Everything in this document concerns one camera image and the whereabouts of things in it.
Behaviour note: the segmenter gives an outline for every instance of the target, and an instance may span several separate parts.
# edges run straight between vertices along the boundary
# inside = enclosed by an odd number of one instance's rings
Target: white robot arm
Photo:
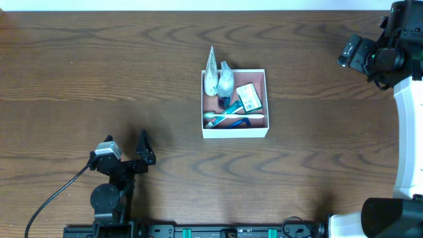
[[[392,4],[377,42],[353,35],[338,59],[393,87],[399,115],[399,165],[393,198],[369,198],[360,212],[329,218],[329,238],[423,237],[423,1]]]
[[[399,115],[399,165],[393,197],[411,200],[414,194],[423,194],[423,81],[402,80],[394,86],[394,97]],[[361,212],[334,215],[328,228],[332,238],[367,237]]]

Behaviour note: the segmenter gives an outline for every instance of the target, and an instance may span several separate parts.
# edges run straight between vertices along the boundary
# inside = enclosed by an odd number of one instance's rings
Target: wooden table
[[[386,12],[3,13],[0,237],[36,209],[108,134],[134,157],[145,128],[157,165],[137,178],[133,215],[177,223],[325,219],[390,197],[393,92],[336,64],[351,34],[377,39]],[[266,70],[264,139],[202,139],[200,71],[210,46],[234,69]],[[37,217],[31,237],[91,224],[87,171]]]

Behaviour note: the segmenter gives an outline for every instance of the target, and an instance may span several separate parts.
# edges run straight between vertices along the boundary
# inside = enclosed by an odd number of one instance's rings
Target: plastic bottle
[[[208,96],[216,96],[217,82],[219,77],[217,76],[217,64],[214,56],[213,46],[211,47],[209,59],[207,61],[206,73],[204,75],[204,92]]]
[[[217,86],[217,105],[220,109],[227,109],[231,104],[235,78],[226,61],[221,62],[222,72]]]

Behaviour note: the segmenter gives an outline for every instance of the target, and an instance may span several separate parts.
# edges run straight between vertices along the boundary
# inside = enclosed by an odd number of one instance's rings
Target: cardboard box
[[[251,126],[246,127],[243,124],[241,127],[235,129],[224,129],[228,125],[240,120],[237,119],[225,119],[220,124],[212,129],[205,129],[204,126],[210,121],[203,118],[205,112],[216,112],[222,113],[223,110],[217,106],[217,96],[209,97],[204,93],[204,73],[202,71],[201,76],[201,89],[202,89],[202,99],[201,99],[201,111],[202,111],[202,122],[201,127],[203,131],[203,138],[263,138],[266,136],[267,131],[269,130],[269,113],[267,105],[267,92],[266,92],[266,75],[264,69],[233,69],[235,75],[235,88],[233,90],[233,96],[231,104],[236,100],[239,100],[236,88],[253,83],[257,91],[258,97],[262,103],[262,108],[260,110],[254,111],[252,113],[263,114],[264,118],[262,119],[249,119]],[[244,114],[244,109],[241,109],[237,114]]]

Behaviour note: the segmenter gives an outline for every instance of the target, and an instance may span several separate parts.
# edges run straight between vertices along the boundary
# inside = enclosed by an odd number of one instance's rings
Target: toothbrush
[[[215,114],[214,112],[206,112],[204,113],[204,118],[205,119],[213,119],[216,116],[222,116],[222,117],[226,117],[226,118],[250,118],[250,119],[261,119],[264,117],[264,115],[262,114],[245,114],[245,115],[240,115],[240,114]]]

